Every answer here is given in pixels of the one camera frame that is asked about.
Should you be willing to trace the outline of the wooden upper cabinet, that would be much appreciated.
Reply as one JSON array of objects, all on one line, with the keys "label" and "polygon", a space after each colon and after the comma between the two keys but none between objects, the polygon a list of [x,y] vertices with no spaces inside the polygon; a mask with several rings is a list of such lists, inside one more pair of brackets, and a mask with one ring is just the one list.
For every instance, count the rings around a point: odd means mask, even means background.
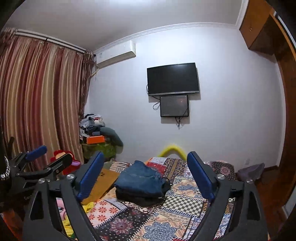
[{"label": "wooden upper cabinet", "polygon": [[272,7],[267,1],[249,1],[240,32],[249,50],[273,55]]}]

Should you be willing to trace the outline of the white air conditioner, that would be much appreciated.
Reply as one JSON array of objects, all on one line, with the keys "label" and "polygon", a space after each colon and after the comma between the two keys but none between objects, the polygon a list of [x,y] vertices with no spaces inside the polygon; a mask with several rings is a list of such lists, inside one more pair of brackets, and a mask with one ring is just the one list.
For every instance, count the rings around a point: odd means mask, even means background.
[{"label": "white air conditioner", "polygon": [[96,69],[136,57],[136,44],[133,40],[121,39],[107,44],[95,51]]}]

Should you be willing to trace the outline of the blue denim jacket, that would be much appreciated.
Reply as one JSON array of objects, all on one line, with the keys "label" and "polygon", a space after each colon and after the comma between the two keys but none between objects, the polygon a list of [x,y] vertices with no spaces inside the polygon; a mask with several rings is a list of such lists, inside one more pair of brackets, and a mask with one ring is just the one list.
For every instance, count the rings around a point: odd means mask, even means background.
[{"label": "blue denim jacket", "polygon": [[116,192],[136,197],[162,198],[171,188],[159,171],[135,161],[123,170],[114,183]]}]

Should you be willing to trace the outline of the black wall television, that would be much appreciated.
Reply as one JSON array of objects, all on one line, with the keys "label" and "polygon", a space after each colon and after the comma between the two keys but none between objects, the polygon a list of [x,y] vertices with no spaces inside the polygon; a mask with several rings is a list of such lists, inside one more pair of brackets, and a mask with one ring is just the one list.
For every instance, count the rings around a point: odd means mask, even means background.
[{"label": "black wall television", "polygon": [[147,68],[147,92],[149,96],[198,93],[199,91],[195,63]]}]

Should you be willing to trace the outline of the grey backpack on floor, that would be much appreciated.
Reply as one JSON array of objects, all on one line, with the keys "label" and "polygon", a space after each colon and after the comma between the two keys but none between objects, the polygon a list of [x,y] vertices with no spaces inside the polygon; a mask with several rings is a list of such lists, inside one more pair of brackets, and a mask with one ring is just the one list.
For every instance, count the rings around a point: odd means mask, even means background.
[{"label": "grey backpack on floor", "polygon": [[247,179],[251,179],[256,181],[260,179],[265,168],[264,163],[252,165],[243,169],[238,170],[236,176],[238,181],[246,181]]}]

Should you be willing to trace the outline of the red flower plush toy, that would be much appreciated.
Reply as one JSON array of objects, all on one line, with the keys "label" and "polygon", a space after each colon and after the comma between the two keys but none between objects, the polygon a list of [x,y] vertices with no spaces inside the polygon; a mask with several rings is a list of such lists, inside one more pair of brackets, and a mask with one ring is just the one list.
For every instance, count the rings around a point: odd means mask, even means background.
[{"label": "red flower plush toy", "polygon": [[53,152],[54,156],[50,158],[50,162],[53,163],[56,160],[58,160],[59,158],[65,156],[67,154],[71,155],[72,162],[70,163],[69,158],[66,158],[65,160],[62,161],[63,175],[68,175],[70,173],[73,173],[73,172],[77,171],[81,166],[81,162],[75,159],[74,154],[71,151],[65,151],[65,150],[55,150]]}]

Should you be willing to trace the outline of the small black wall monitor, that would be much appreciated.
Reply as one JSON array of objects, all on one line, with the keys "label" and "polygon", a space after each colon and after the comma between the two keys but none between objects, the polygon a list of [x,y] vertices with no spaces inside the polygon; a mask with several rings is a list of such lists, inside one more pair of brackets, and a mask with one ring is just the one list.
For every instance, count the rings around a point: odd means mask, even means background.
[{"label": "small black wall monitor", "polygon": [[160,97],[160,115],[162,118],[181,118],[189,116],[189,98],[187,95],[167,95]]}]

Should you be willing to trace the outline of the brown cardboard box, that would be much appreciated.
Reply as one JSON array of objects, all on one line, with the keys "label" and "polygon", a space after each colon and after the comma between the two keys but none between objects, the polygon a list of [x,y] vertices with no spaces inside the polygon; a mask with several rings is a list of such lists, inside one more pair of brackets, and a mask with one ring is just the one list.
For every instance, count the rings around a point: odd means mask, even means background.
[{"label": "brown cardboard box", "polygon": [[112,188],[119,175],[120,173],[118,172],[103,168],[90,192],[90,195],[82,201],[82,204],[87,205],[90,202],[96,202],[102,198]]}]

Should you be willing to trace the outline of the yellow curved object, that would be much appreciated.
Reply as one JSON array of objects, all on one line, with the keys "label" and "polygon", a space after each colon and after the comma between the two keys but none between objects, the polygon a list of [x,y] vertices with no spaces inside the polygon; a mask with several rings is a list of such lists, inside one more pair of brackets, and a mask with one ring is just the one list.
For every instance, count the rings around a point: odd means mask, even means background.
[{"label": "yellow curved object", "polygon": [[168,157],[171,154],[176,154],[181,160],[187,159],[187,153],[179,146],[171,144],[166,146],[159,154],[158,157]]}]

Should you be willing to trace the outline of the black folded garment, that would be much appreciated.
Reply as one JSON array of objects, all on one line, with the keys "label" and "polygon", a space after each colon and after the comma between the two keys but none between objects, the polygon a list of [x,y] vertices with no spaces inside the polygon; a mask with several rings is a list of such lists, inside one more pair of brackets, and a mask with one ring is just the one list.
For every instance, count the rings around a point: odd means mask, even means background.
[{"label": "black folded garment", "polygon": [[141,207],[150,207],[165,201],[171,189],[168,178],[118,178],[114,184],[117,199],[128,201]]}]

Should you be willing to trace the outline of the clutter pile with green cloth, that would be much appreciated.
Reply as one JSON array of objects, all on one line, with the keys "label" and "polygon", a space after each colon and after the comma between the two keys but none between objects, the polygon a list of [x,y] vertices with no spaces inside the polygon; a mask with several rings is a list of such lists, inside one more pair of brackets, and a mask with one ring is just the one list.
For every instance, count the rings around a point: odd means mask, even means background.
[{"label": "clutter pile with green cloth", "polygon": [[96,152],[102,152],[106,161],[115,159],[117,149],[123,147],[114,129],[106,126],[99,114],[87,114],[79,122],[80,144],[84,161],[87,162]]}]

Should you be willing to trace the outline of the striped red curtain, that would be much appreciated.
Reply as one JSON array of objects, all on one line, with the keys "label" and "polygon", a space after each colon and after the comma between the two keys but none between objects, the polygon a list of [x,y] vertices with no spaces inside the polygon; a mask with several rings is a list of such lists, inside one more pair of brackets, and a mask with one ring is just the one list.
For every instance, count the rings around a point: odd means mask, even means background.
[{"label": "striped red curtain", "polygon": [[12,155],[45,145],[47,153],[29,165],[50,163],[57,150],[82,161],[79,121],[95,65],[91,51],[79,53],[46,40],[1,32],[1,124]]}]

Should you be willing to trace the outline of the orange box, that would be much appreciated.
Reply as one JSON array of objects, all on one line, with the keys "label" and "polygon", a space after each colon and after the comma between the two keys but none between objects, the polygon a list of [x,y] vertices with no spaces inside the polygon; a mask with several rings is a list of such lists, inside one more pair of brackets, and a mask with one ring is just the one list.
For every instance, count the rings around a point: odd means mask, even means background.
[{"label": "orange box", "polygon": [[105,136],[92,136],[86,139],[88,145],[105,143]]}]

